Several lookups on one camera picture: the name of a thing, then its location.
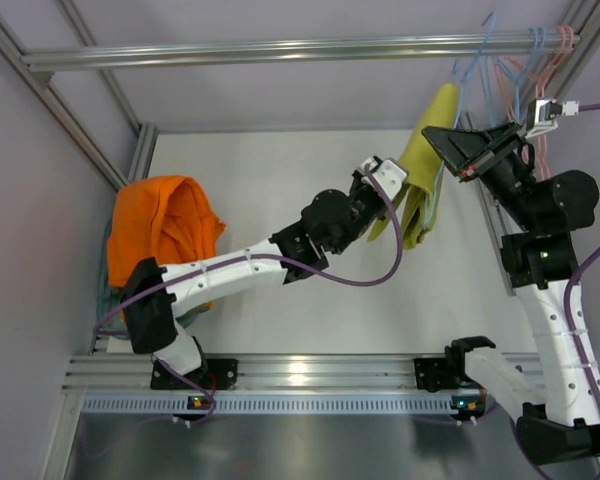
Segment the yellow-green trousers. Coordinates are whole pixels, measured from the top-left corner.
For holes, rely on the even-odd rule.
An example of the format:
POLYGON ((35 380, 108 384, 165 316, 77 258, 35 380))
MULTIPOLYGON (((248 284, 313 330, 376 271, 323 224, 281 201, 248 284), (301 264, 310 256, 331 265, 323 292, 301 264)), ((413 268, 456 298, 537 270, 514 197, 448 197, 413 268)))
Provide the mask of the yellow-green trousers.
POLYGON ((442 161, 422 130, 428 126, 451 128, 458 101, 459 88, 450 83, 442 85, 421 114, 398 159, 408 172, 406 184, 393 201, 395 209, 404 207, 400 228, 405 250, 416 248, 433 229, 443 183, 442 161))

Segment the light blue wire hanger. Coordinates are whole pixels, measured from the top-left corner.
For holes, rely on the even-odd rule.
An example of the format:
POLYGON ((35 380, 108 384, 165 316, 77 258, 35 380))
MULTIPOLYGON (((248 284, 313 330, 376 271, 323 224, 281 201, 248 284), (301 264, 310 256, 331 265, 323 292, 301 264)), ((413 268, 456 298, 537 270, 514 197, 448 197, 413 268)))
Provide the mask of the light blue wire hanger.
MULTIPOLYGON (((490 40, 491 36, 493 35, 493 32, 497 25, 497 21, 498 21, 498 14, 496 11, 491 11, 485 17, 484 21, 482 22, 482 26, 487 27, 485 37, 484 37, 480 47, 478 48, 476 53, 471 58, 468 66, 462 73, 459 73, 458 61, 455 61, 455 63, 454 63, 454 66, 452 68, 452 74, 458 80, 457 84, 459 87, 459 94, 458 94, 458 102, 457 102, 457 107, 456 107, 456 111, 455 111, 455 116, 454 116, 454 120, 452 123, 453 128, 457 128, 460 124, 460 117, 461 117, 461 114, 463 113, 464 106, 465 106, 467 87, 471 81, 473 73, 476 70, 478 70, 479 72, 481 71, 481 67, 479 66, 480 59, 482 58, 482 55, 486 48, 487 42, 490 40)), ((426 212, 425 212, 425 218, 424 218, 424 227, 426 229, 432 227, 434 224, 434 216, 437 213, 437 208, 439 205, 439 200, 440 200, 440 195, 441 195, 441 190, 442 190, 442 180, 443 180, 444 169, 445 169, 444 162, 440 161, 440 166, 439 166, 439 168, 436 172, 436 176, 434 178, 433 196, 429 200, 426 201, 426 212)))

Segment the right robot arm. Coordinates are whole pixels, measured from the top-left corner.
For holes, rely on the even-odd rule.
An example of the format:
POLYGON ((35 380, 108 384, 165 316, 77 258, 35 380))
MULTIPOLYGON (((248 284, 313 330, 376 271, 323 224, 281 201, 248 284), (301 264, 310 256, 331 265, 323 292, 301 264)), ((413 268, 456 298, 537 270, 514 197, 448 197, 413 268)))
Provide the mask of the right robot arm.
POLYGON ((518 227, 500 255, 522 304, 544 378, 535 387, 484 337, 445 350, 452 376, 484 388, 508 414, 535 465, 600 459, 600 370, 581 307, 572 233, 593 224, 596 181, 580 170, 540 180, 535 151, 516 123, 471 131, 428 126, 423 137, 450 173, 479 181, 518 227))

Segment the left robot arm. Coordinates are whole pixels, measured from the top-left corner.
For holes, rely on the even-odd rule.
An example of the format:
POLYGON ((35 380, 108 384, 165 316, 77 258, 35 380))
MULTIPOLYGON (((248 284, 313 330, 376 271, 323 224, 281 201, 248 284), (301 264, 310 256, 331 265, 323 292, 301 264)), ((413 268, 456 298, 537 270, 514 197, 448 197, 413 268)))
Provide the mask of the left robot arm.
POLYGON ((348 192, 324 190, 299 221, 243 250, 189 263, 141 260, 123 288, 122 314, 133 353, 151 355, 168 371, 202 376, 206 360, 178 319, 216 299, 260 286, 283 286, 313 275, 328 278, 329 255, 342 254, 389 214, 407 172, 392 160, 366 160, 348 192))

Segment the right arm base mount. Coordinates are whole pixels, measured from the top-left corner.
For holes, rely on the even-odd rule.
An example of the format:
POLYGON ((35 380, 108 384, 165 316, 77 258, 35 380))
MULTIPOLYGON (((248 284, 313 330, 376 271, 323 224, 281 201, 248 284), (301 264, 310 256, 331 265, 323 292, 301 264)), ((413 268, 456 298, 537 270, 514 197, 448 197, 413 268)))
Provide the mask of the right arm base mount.
POLYGON ((457 364, 447 358, 416 358, 414 372, 417 388, 430 393, 454 390, 462 385, 457 364))

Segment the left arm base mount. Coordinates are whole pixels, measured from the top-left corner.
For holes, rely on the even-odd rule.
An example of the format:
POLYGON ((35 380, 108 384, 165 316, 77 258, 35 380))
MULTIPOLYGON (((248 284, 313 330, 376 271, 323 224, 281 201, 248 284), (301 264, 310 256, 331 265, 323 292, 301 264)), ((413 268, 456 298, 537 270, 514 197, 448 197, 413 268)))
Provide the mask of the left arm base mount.
MULTIPOLYGON (((237 359, 208 359, 203 373, 191 372, 185 378, 209 392, 229 390, 237 381, 238 365, 237 359)), ((151 390, 192 390, 188 383, 170 373, 158 359, 153 361, 152 367, 151 390)))

